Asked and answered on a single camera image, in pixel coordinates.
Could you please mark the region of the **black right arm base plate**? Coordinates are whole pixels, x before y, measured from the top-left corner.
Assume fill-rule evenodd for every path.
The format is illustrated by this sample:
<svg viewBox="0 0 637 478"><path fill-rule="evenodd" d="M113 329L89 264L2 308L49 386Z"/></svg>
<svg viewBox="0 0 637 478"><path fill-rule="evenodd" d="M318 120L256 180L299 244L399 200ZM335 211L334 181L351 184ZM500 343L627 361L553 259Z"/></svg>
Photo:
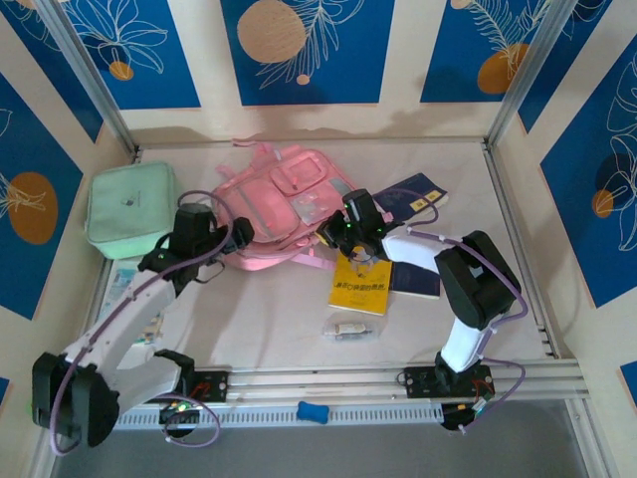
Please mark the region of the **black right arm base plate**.
<svg viewBox="0 0 637 478"><path fill-rule="evenodd" d="M409 398L476 398L495 394L491 370L483 364L460 373L441 366L411 366L403 375Z"/></svg>

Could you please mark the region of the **aluminium frame leg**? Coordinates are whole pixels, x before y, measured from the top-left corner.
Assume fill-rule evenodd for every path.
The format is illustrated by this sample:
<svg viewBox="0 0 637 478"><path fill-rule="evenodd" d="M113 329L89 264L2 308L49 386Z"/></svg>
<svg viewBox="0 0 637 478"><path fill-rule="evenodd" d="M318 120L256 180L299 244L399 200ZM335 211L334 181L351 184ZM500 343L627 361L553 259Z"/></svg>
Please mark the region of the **aluminium frame leg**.
<svg viewBox="0 0 637 478"><path fill-rule="evenodd" d="M23 478L51 478L54 474L58 456L48 444L38 445L27 466Z"/></svg>
<svg viewBox="0 0 637 478"><path fill-rule="evenodd" d="M589 399L564 401L577 446L589 478L616 478L616 466L598 426Z"/></svg>

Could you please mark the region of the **navy book with yellow label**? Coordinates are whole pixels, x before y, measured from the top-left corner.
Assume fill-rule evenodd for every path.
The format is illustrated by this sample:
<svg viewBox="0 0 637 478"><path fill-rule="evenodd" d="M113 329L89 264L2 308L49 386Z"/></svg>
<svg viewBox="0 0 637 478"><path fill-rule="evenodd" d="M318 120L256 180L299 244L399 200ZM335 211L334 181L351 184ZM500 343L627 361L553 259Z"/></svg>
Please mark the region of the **navy book with yellow label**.
<svg viewBox="0 0 637 478"><path fill-rule="evenodd" d="M414 216L435 216L431 205L439 208L448 200L448 192L435 184L424 173L419 172L372 195L377 205L392 215L396 221L404 222Z"/></svg>

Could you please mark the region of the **clear plastic stationery pouch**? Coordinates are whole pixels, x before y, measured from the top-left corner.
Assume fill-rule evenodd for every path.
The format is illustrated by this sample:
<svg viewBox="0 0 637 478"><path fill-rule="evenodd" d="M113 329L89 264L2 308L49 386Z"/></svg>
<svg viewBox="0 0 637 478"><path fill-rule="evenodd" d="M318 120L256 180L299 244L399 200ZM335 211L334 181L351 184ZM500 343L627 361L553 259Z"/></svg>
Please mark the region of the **clear plastic stationery pouch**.
<svg viewBox="0 0 637 478"><path fill-rule="evenodd" d="M324 323L322 336L335 343L375 341L386 326L384 317L353 311L336 311Z"/></svg>

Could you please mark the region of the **yellow paperback book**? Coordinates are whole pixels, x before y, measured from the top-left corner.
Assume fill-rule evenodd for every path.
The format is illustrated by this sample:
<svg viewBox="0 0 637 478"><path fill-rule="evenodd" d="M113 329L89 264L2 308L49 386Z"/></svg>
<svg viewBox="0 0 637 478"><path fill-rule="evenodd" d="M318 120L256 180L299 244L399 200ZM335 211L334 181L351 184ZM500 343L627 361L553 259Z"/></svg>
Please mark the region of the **yellow paperback book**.
<svg viewBox="0 0 637 478"><path fill-rule="evenodd" d="M327 303L338 309L384 316L391 271L390 262L360 263L339 253Z"/></svg>

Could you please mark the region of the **light blue printed packet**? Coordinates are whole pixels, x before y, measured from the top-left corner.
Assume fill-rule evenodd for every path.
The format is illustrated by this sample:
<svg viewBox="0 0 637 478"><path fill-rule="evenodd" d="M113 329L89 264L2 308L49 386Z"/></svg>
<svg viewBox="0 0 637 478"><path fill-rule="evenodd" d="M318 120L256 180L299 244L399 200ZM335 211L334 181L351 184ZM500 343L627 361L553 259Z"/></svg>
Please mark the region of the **light blue printed packet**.
<svg viewBox="0 0 637 478"><path fill-rule="evenodd" d="M119 298L125 293L131 284L137 270L133 267L117 267L109 280L104 298L101 318L105 319L114 308Z"/></svg>

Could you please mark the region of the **pink school backpack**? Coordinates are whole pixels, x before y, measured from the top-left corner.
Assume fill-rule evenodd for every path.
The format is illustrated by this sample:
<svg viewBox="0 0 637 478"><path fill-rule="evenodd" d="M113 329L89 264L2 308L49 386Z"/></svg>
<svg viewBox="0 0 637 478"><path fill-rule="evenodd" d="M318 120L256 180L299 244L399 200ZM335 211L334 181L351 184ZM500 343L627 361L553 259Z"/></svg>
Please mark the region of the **pink school backpack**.
<svg viewBox="0 0 637 478"><path fill-rule="evenodd" d="M316 253L321 223L341 209L342 197L355 189L349 178L322 152L298 144L275 147L249 141L250 164L240 172L219 166L226 182L215 188L236 217L247 218L254 237L226 263L260 271L292 260L331 270L332 260Z"/></svg>

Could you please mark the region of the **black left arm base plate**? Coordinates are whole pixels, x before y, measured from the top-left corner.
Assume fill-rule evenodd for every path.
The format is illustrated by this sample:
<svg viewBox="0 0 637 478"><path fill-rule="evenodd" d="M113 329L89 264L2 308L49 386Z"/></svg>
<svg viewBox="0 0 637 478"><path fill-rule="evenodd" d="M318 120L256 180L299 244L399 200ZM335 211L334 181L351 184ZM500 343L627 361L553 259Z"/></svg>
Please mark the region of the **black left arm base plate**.
<svg viewBox="0 0 637 478"><path fill-rule="evenodd" d="M229 372L225 370L197 370L188 386L188 396L205 403L225 403L228 394Z"/></svg>

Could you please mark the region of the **aluminium table edge rail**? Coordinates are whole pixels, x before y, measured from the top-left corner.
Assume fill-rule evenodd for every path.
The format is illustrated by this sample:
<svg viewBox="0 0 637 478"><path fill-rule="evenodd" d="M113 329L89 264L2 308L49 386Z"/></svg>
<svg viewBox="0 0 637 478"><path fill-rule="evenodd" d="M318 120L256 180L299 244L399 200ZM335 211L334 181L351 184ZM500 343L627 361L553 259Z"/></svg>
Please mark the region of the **aluminium table edge rail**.
<svg viewBox="0 0 637 478"><path fill-rule="evenodd" d="M507 392L513 400L570 399L590 396L574 359L524 360L514 365L490 365L496 397ZM229 371L229 403L283 404L298 400L316 403L404 402L407 392L399 366L301 368L235 368Z"/></svg>

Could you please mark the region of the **aluminium frame post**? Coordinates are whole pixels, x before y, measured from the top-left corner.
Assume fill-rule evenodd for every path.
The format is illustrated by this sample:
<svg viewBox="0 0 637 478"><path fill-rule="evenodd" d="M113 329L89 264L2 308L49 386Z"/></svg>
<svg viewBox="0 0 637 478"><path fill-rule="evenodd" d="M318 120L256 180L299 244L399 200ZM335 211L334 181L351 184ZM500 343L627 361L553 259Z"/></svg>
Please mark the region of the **aluminium frame post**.
<svg viewBox="0 0 637 478"><path fill-rule="evenodd" d="M138 145L91 55L58 0L34 0L36 9L74 74L132 162Z"/></svg>
<svg viewBox="0 0 637 478"><path fill-rule="evenodd" d="M534 129L590 34L578 16L579 0L546 0L545 5L546 15L485 137L488 150L500 144L515 120L524 133Z"/></svg>

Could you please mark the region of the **blue bone-shaped block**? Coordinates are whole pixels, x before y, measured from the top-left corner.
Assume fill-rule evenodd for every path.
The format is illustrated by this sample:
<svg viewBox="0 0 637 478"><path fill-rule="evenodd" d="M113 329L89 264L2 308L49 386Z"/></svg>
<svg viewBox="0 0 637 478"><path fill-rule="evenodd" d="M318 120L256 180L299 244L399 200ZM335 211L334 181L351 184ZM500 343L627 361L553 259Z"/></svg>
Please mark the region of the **blue bone-shaped block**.
<svg viewBox="0 0 637 478"><path fill-rule="evenodd" d="M327 405L299 401L296 416L300 421L327 424L329 420L329 407Z"/></svg>

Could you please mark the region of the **mint green zipped case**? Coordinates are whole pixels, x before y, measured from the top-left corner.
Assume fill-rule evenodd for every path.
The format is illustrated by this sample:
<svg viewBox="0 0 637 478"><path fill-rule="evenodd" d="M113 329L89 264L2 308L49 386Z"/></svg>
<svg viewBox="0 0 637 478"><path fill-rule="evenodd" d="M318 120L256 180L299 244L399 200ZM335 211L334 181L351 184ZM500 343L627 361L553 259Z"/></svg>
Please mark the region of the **mint green zipped case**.
<svg viewBox="0 0 637 478"><path fill-rule="evenodd" d="M89 191L88 242L111 260L145 255L172 230L178 195L174 170L165 162L97 174Z"/></svg>

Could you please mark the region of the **plain navy notebook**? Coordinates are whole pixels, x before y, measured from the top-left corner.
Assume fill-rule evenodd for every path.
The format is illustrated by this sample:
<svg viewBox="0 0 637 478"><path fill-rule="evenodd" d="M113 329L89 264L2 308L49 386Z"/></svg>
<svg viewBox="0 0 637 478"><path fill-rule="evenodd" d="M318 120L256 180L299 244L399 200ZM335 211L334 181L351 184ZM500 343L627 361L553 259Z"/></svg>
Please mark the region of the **plain navy notebook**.
<svg viewBox="0 0 637 478"><path fill-rule="evenodd" d="M439 299L441 281L435 272L397 262L392 264L389 290L412 297Z"/></svg>

